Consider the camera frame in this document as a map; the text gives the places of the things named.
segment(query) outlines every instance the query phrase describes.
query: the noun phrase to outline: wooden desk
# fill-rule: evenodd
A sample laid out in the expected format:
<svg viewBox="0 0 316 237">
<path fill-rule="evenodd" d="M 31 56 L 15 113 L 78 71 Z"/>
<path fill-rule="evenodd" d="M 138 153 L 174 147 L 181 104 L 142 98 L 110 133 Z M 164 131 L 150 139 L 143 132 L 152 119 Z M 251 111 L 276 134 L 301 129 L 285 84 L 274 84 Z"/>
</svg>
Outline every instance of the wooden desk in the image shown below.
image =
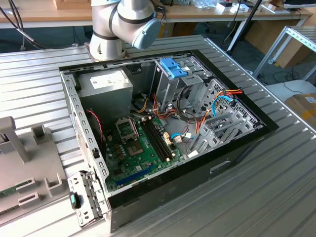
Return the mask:
<svg viewBox="0 0 316 237">
<path fill-rule="evenodd" d="M 91 10 L 57 10 L 52 0 L 15 0 L 19 7 L 22 20 L 25 28 L 36 27 L 61 27 L 61 26 L 88 26 L 92 25 Z M 8 8 L 7 0 L 0 0 L 2 8 Z M 216 8 L 210 10 L 201 10 L 195 6 L 166 6 L 167 23 L 174 22 L 211 22 L 211 21 L 233 21 L 235 14 L 230 12 L 219 12 Z M 241 21 L 233 42 L 240 34 L 242 27 L 245 24 L 250 11 L 247 13 L 238 14 L 237 21 Z M 298 26 L 301 26 L 312 14 L 302 9 L 300 13 L 292 14 L 272 14 L 269 11 L 257 11 L 253 21 L 261 20 L 289 20 L 300 19 Z M 0 29 L 12 28 L 5 17 L 0 14 Z"/>
</svg>

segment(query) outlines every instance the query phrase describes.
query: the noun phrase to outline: red cable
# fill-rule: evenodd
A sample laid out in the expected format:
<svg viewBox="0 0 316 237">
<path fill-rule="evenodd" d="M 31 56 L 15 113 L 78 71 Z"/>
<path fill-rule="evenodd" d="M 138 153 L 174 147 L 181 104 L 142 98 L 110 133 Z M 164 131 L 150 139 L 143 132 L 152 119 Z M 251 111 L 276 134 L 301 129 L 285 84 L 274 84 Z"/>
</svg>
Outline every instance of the red cable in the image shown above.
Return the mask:
<svg viewBox="0 0 316 237">
<path fill-rule="evenodd" d="M 94 112 L 92 112 L 91 110 L 86 110 L 87 112 L 91 113 L 98 121 L 99 124 L 99 128 L 100 128 L 100 136 L 101 136 L 101 143 L 103 143 L 103 131 L 102 131 L 102 126 L 101 126 L 101 122 L 99 120 L 99 118 L 96 116 L 96 114 Z"/>
</svg>

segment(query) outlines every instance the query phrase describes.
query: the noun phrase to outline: motherboard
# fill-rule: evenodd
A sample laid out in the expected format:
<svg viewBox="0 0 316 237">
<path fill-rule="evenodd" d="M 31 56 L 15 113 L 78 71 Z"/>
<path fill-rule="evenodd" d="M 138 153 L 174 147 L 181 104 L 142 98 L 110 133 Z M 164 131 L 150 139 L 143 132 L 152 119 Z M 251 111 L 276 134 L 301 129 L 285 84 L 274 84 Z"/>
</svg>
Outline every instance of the motherboard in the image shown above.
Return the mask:
<svg viewBox="0 0 316 237">
<path fill-rule="evenodd" d="M 179 149 L 168 139 L 160 120 L 155 117 L 106 130 L 106 165 L 110 171 L 106 184 L 110 192 L 179 164 L 184 160 Z M 125 140 L 126 135 L 138 133 L 138 138 Z"/>
</svg>

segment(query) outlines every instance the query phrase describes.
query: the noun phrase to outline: yellow cable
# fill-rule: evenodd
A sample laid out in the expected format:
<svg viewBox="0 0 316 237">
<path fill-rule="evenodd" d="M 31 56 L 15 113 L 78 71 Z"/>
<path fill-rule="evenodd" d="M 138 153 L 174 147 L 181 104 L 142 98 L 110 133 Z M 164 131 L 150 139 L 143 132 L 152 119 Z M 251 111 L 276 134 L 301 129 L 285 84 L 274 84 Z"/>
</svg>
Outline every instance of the yellow cable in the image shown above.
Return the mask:
<svg viewBox="0 0 316 237">
<path fill-rule="evenodd" d="M 142 108 L 141 110 L 137 111 L 138 113 L 141 113 L 141 112 L 144 112 L 144 111 L 145 111 L 146 105 L 147 105 L 147 100 L 148 100 L 148 98 L 146 98 L 145 104 L 144 104 L 143 108 Z"/>
</svg>

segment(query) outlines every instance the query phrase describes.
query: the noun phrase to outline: expansion slot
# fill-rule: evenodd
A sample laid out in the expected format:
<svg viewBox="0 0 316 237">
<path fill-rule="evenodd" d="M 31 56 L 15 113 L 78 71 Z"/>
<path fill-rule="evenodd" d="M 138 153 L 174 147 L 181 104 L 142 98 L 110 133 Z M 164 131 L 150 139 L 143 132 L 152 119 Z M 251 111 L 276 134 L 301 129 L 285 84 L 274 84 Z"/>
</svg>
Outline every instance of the expansion slot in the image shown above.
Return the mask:
<svg viewBox="0 0 316 237">
<path fill-rule="evenodd" d="M 154 168 L 154 167 L 155 167 L 155 165 L 151 165 L 151 166 L 149 166 L 148 168 L 146 168 L 146 169 L 144 169 L 142 171 L 139 171 L 139 172 L 137 172 L 135 174 L 132 174 L 132 175 L 130 175 L 130 176 L 126 177 L 126 178 L 123 178 L 121 180 L 118 180 L 116 182 L 116 185 L 125 184 L 125 183 L 133 181 L 134 179 L 137 179 L 137 178 L 139 178 L 139 177 L 141 177 L 141 176 L 143 176 L 145 174 L 148 174 L 151 171 L 151 169 Z"/>
<path fill-rule="evenodd" d="M 144 122 L 141 123 L 141 127 L 144 130 L 152 147 L 159 156 L 160 161 L 164 162 L 166 159 L 171 159 L 171 151 L 160 137 L 159 132 L 156 130 L 155 126 L 151 122 Z"/>
</svg>

